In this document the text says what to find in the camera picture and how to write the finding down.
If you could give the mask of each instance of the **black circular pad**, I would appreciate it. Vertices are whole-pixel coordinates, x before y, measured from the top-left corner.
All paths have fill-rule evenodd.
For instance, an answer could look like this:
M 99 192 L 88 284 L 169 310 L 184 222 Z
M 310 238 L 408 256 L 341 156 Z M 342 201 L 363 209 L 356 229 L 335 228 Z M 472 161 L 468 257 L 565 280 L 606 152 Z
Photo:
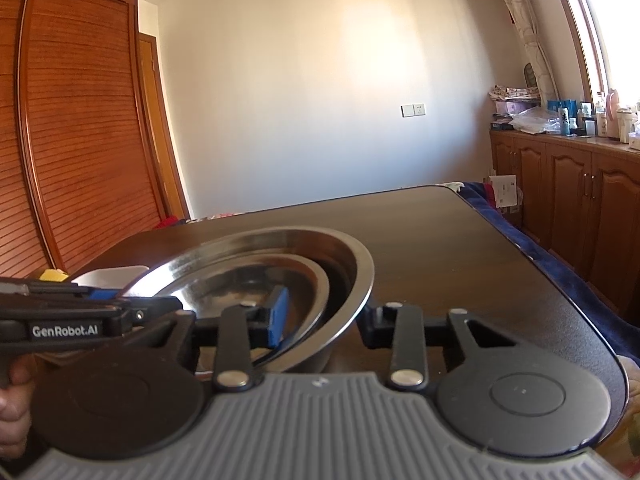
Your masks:
M 491 398 L 513 415 L 540 416 L 554 412 L 564 402 L 564 388 L 538 374 L 511 374 L 495 381 Z
M 519 458 L 559 456 L 593 444 L 610 410 L 598 378 L 525 345 L 473 352 L 440 381 L 436 402 L 461 436 Z
M 36 432 L 52 447 L 91 460 L 152 452 L 183 435 L 204 389 L 161 351 L 104 349 L 47 376 L 34 393 Z

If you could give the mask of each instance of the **human hand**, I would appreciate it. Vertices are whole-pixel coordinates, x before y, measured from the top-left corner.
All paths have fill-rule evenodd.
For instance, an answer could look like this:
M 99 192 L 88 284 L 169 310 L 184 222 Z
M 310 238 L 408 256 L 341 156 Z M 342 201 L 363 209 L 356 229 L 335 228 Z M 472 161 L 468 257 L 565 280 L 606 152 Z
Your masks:
M 31 354 L 9 367 L 11 386 L 0 390 L 0 457 L 19 458 L 27 445 L 31 427 L 30 403 L 35 387 L 36 361 Z

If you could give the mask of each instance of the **countertop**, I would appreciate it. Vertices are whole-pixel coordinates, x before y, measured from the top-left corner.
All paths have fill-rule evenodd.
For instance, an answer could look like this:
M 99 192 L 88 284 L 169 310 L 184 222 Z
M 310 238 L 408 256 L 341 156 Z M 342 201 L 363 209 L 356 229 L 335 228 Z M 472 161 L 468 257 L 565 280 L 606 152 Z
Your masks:
M 640 162 L 640 151 L 632 150 L 628 144 L 607 137 L 563 137 L 551 134 L 528 134 L 519 130 L 491 130 L 492 134 L 506 135 L 508 137 L 521 137 L 523 139 L 539 140 L 548 144 L 571 146 L 588 152 L 604 153 L 625 160 Z
M 597 142 L 563 141 L 585 146 Z M 444 187 L 380 192 L 144 232 L 106 251 L 81 272 L 152 267 L 223 235 L 283 225 L 333 228 L 359 239 L 373 256 L 373 295 L 381 303 L 411 302 L 430 316 L 466 308 L 590 370 L 611 396 L 607 431 L 620 419 L 626 379 L 612 352 L 517 247 Z M 437 376 L 444 370 L 438 349 L 430 349 L 429 357 L 431 374 Z M 364 348 L 352 326 L 336 343 L 327 371 L 372 370 L 384 376 L 389 359 L 389 350 Z

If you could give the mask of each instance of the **window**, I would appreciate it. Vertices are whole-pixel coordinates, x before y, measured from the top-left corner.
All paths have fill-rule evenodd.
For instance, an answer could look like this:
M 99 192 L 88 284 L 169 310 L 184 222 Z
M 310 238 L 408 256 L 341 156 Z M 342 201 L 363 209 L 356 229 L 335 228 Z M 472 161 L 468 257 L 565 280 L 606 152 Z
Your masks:
M 620 100 L 640 100 L 640 16 L 638 0 L 588 0 L 604 54 L 609 86 Z
M 574 35 L 585 96 L 615 88 L 640 100 L 638 0 L 562 0 Z

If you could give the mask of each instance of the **curtain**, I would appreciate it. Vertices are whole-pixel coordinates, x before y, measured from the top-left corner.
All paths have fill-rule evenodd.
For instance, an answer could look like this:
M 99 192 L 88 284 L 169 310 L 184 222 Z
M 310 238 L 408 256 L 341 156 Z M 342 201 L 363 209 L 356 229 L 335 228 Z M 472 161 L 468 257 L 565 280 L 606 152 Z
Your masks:
M 538 38 L 538 24 L 529 0 L 504 0 L 507 4 L 518 34 L 524 45 L 533 72 L 538 80 L 542 107 L 546 108 L 548 100 L 558 99 L 558 87 L 554 81 L 545 51 Z

